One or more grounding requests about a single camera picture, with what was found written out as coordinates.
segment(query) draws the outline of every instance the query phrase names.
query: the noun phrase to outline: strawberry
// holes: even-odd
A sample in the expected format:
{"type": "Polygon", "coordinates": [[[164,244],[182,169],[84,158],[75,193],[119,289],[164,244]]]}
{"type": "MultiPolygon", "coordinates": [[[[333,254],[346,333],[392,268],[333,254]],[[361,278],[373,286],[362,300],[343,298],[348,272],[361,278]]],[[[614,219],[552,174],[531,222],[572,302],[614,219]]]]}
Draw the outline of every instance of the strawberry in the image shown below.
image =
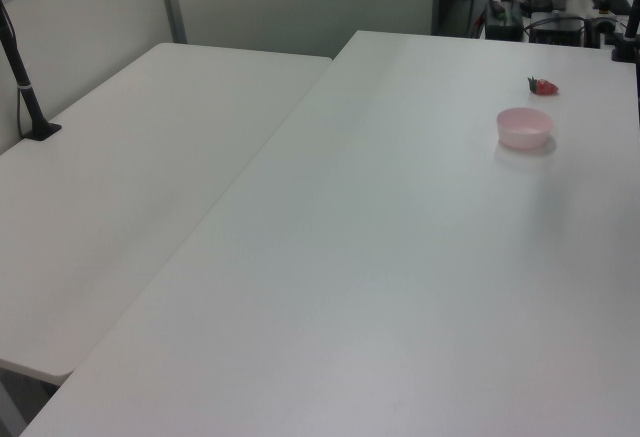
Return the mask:
{"type": "Polygon", "coordinates": [[[548,80],[529,77],[529,90],[536,95],[554,95],[558,93],[558,86],[548,80]]]}

